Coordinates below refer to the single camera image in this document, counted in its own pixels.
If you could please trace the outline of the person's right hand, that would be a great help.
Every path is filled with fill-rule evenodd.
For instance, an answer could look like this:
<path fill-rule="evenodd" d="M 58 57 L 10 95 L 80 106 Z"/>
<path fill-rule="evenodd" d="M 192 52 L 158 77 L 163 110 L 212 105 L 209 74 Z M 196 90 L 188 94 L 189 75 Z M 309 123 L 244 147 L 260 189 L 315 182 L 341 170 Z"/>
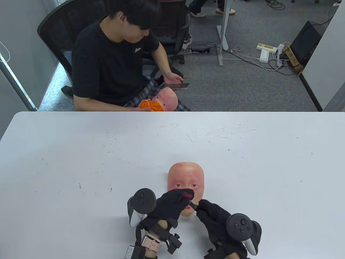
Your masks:
<path fill-rule="evenodd" d="M 205 225 L 208 233 L 224 248 L 227 258 L 246 259 L 247 250 L 244 245 L 228 234 L 226 222 L 230 213 L 215 203 L 202 199 L 199 201 L 197 217 Z"/>

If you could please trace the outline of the person's left hand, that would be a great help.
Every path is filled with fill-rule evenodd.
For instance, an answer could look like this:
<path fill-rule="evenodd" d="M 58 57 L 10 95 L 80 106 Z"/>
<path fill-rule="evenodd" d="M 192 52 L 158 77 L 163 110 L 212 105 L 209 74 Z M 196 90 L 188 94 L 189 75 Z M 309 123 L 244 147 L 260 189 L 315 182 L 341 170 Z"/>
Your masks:
<path fill-rule="evenodd" d="M 142 220 L 141 225 L 147 231 L 153 231 L 152 227 L 156 224 L 166 230 L 176 228 L 181 212 L 193 200 L 194 195 L 193 189 L 173 189 L 166 192 L 157 199 L 154 210 Z"/>

